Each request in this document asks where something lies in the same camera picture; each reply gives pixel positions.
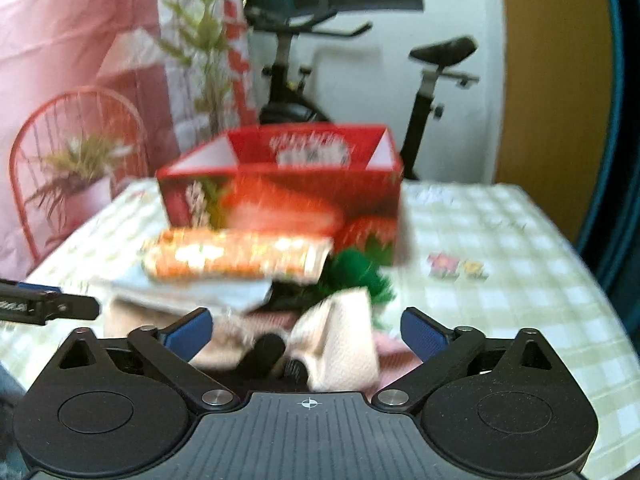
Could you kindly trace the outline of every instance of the cardboard box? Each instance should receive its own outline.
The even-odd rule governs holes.
[[[382,125],[249,126],[157,174],[173,226],[327,235],[391,265],[402,164]]]

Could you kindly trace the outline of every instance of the wooden panel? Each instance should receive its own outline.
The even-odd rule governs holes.
[[[496,181],[518,184],[575,240],[609,121],[608,0],[505,0],[507,70]]]

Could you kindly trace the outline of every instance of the bike handlebar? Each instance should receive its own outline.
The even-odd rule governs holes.
[[[364,23],[361,27],[351,31],[341,30],[313,30],[316,25],[327,22],[338,14],[337,10],[330,10],[324,14],[312,16],[302,23],[291,25],[287,18],[273,12],[261,9],[245,9],[247,22],[257,32],[273,32],[275,34],[287,34],[298,36],[299,34],[313,34],[330,38],[356,38],[373,28],[371,22]]]

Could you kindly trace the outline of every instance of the white flower pot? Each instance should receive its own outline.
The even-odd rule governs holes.
[[[97,180],[88,188],[65,197],[66,225],[79,227],[111,203],[111,179]]]

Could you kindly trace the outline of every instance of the green and white tablecloth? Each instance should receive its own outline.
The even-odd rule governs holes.
[[[76,231],[29,281],[91,294],[108,304],[94,276],[114,278],[136,261],[166,218],[153,180],[132,184]],[[416,306],[446,326],[471,325],[511,338],[535,327],[556,349],[593,404],[600,429],[583,470],[616,478],[640,462],[640,365],[607,298],[549,220],[517,187],[406,184],[399,263],[389,271],[398,297],[382,314],[399,334]],[[4,326],[0,360],[29,387],[77,321]],[[102,334],[100,318],[89,323]]]

